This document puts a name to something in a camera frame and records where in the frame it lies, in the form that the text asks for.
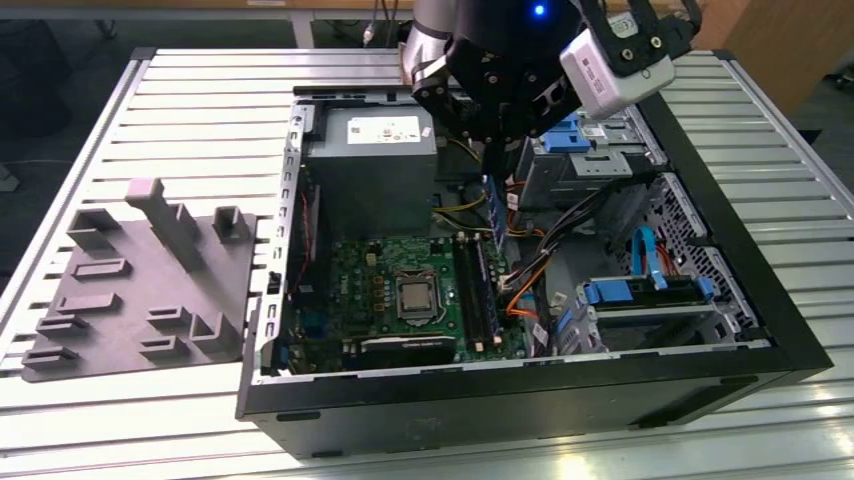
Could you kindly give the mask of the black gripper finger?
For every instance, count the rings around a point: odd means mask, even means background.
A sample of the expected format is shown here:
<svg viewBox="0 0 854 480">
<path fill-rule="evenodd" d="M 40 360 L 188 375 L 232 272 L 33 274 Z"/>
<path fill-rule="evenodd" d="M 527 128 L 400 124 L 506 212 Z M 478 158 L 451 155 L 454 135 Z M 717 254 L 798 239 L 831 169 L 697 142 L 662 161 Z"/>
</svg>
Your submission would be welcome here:
<svg viewBox="0 0 854 480">
<path fill-rule="evenodd" d="M 454 135 L 480 144 L 480 172 L 496 173 L 496 121 L 487 118 L 487 109 L 474 100 L 464 102 L 454 96 L 450 80 L 444 55 L 419 63 L 412 70 L 412 97 Z"/>
<path fill-rule="evenodd" d="M 524 77 L 512 101 L 500 110 L 496 172 L 508 172 L 508 156 L 528 137 L 538 137 L 578 109 L 578 95 L 567 77 Z"/>
</svg>

